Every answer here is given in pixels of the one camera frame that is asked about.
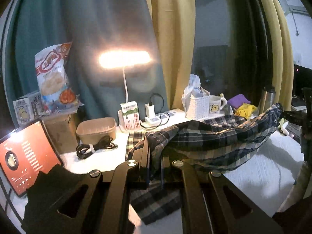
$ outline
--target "yellow curtain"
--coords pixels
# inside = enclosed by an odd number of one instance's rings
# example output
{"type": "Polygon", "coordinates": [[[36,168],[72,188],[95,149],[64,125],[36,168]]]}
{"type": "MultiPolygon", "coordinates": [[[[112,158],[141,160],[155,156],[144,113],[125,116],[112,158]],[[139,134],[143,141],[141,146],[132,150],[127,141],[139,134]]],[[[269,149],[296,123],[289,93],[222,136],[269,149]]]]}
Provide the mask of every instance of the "yellow curtain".
{"type": "Polygon", "coordinates": [[[169,108],[183,109],[194,49],[195,0],[146,0],[163,65],[169,108]]]}
{"type": "Polygon", "coordinates": [[[272,84],[276,90],[274,102],[280,102],[285,110],[290,110],[294,81],[294,63],[286,18],[278,0],[261,0],[261,2],[272,39],[272,84]]]}

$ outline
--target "silver bolt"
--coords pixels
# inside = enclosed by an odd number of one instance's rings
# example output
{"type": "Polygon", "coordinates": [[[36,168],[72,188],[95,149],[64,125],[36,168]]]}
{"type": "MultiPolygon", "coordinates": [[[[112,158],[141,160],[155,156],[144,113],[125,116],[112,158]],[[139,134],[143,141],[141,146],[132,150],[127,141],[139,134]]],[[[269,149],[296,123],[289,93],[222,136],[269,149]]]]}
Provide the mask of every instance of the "silver bolt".
{"type": "Polygon", "coordinates": [[[184,165],[184,163],[181,161],[181,160],[176,160],[173,162],[173,164],[176,166],[176,167],[181,167],[184,165]]]}
{"type": "Polygon", "coordinates": [[[211,171],[210,174],[212,176],[214,176],[215,178],[218,178],[221,176],[221,172],[217,171],[217,170],[214,170],[214,171],[211,171]]]}
{"type": "Polygon", "coordinates": [[[134,159],[130,159],[130,160],[128,160],[128,162],[127,162],[127,164],[128,164],[129,166],[135,166],[137,163],[138,163],[138,162],[135,161],[134,159]]]}
{"type": "Polygon", "coordinates": [[[96,178],[101,174],[101,172],[99,170],[92,170],[91,172],[89,172],[89,174],[92,178],[96,178]]]}

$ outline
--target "bag of cereal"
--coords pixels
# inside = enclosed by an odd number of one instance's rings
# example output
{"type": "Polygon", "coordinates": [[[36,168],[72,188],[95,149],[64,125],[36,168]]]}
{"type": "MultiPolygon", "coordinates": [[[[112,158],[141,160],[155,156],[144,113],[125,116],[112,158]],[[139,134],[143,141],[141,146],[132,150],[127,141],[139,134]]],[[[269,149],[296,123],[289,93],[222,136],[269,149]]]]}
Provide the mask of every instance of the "bag of cereal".
{"type": "Polygon", "coordinates": [[[80,104],[65,72],[72,42],[47,47],[35,55],[39,91],[45,111],[54,112],[80,104]]]}

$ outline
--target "mug handle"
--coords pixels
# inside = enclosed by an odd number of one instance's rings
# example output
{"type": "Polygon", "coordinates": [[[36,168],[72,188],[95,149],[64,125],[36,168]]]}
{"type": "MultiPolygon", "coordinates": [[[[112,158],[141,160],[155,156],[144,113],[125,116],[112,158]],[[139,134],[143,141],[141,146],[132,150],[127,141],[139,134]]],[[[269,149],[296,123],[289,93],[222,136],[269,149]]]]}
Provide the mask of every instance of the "mug handle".
{"type": "Polygon", "coordinates": [[[223,102],[222,106],[220,107],[220,111],[223,109],[223,107],[225,107],[225,105],[227,104],[227,100],[225,99],[223,93],[220,94],[221,100],[223,102]]]}

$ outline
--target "mug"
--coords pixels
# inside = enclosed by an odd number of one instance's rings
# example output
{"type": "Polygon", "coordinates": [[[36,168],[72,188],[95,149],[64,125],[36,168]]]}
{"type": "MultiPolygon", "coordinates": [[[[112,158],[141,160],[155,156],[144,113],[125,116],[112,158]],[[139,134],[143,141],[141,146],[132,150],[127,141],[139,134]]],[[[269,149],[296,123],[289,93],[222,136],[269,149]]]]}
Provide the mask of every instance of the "mug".
{"type": "Polygon", "coordinates": [[[219,114],[226,104],[227,104],[227,100],[225,99],[223,94],[220,94],[220,96],[210,95],[209,114],[219,114]]]}

